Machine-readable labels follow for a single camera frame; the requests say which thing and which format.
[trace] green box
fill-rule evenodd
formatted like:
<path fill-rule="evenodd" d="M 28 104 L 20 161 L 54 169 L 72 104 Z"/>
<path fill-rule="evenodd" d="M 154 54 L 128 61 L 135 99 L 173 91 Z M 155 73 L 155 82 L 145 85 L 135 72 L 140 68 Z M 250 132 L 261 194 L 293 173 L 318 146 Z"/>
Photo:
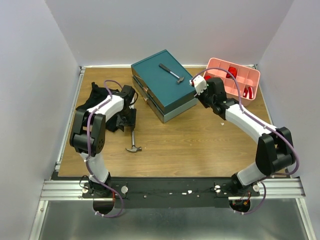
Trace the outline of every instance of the green box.
<path fill-rule="evenodd" d="M 183 82 L 159 67 L 165 65 Z M 167 51 L 163 50 L 131 65 L 133 85 L 163 122 L 197 104 L 195 89 L 189 85 L 191 74 Z"/>

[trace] wooden tabletop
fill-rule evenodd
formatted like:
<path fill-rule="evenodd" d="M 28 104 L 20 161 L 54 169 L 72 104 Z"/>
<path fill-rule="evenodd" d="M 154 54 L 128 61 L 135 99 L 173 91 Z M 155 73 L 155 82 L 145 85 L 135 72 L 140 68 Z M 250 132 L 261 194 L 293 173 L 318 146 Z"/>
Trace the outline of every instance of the wooden tabletop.
<path fill-rule="evenodd" d="M 202 68 L 187 69 L 195 75 Z M 104 80 L 132 84 L 130 68 L 87 68 L 84 73 L 76 106 L 88 99 L 91 82 L 103 87 Z M 114 83 L 110 88 L 117 88 Z M 131 153 L 131 132 L 105 132 L 102 150 L 104 163 L 111 176 L 119 177 L 230 177 L 255 161 L 257 145 L 238 127 L 223 121 L 210 108 L 199 102 L 166 123 L 162 123 L 151 108 L 139 97 L 135 142 L 142 151 Z M 270 122 L 260 90 L 247 107 L 249 111 Z M 67 140 L 59 176 L 87 175 L 85 164 Z"/>

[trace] pink bin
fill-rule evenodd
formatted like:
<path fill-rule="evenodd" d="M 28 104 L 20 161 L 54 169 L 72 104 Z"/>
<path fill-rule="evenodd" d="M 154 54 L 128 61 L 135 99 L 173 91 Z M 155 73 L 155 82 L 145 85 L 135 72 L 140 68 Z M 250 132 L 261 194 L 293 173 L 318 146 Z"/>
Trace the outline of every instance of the pink bin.
<path fill-rule="evenodd" d="M 228 70 L 229 67 L 236 68 L 237 75 L 236 75 L 236 81 L 240 88 L 240 94 L 241 94 L 241 101 L 244 106 L 248 106 L 253 100 L 256 99 L 257 90 L 259 86 L 259 79 L 260 79 L 260 72 L 256 69 L 252 69 L 250 67 L 238 65 L 232 62 L 224 61 L 218 58 L 211 58 L 209 60 L 208 65 L 206 68 L 222 68 L 225 70 Z M 226 92 L 226 95 L 228 98 L 234 98 L 239 100 L 238 98 L 238 92 L 237 87 L 235 84 L 235 81 L 231 78 L 226 78 L 227 73 L 222 70 L 208 70 L 204 73 L 203 77 L 205 76 L 211 76 L 211 77 L 219 77 L 222 79 L 224 83 L 224 89 Z M 244 98 L 244 91 L 247 87 L 252 87 L 253 89 L 253 99 L 247 99 Z"/>

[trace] hammer head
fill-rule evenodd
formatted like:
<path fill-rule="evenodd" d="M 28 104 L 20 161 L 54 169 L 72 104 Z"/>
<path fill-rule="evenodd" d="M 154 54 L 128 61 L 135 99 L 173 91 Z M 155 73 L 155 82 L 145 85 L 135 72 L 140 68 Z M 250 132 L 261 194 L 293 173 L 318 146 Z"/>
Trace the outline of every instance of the hammer head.
<path fill-rule="evenodd" d="M 142 151 L 142 147 L 136 147 L 135 145 L 133 145 L 132 146 L 132 149 L 128 149 L 128 148 L 126 148 L 125 150 L 127 150 L 128 152 L 130 152 L 130 153 L 136 153 L 136 152 L 138 152 L 138 151 Z"/>
<path fill-rule="evenodd" d="M 180 84 L 185 79 L 184 76 L 179 77 L 179 79 L 176 81 L 177 84 Z"/>

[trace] black cloth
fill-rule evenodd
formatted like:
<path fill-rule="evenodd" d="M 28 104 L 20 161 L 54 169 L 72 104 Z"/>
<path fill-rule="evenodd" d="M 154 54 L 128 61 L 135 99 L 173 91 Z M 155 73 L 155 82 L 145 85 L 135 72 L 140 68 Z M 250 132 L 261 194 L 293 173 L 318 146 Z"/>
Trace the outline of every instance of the black cloth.
<path fill-rule="evenodd" d="M 101 103 L 103 100 L 109 96 L 109 93 L 105 87 L 99 87 L 95 82 L 91 83 L 91 93 L 87 101 L 81 106 L 78 106 L 76 110 L 78 109 L 90 109 L 93 108 L 94 106 L 97 106 L 99 103 Z M 115 91 L 118 92 L 118 89 L 110 89 L 110 91 L 113 93 Z M 105 128 L 108 129 L 111 132 L 115 132 L 117 128 L 117 115 L 115 114 L 112 116 L 106 123 L 105 123 Z"/>

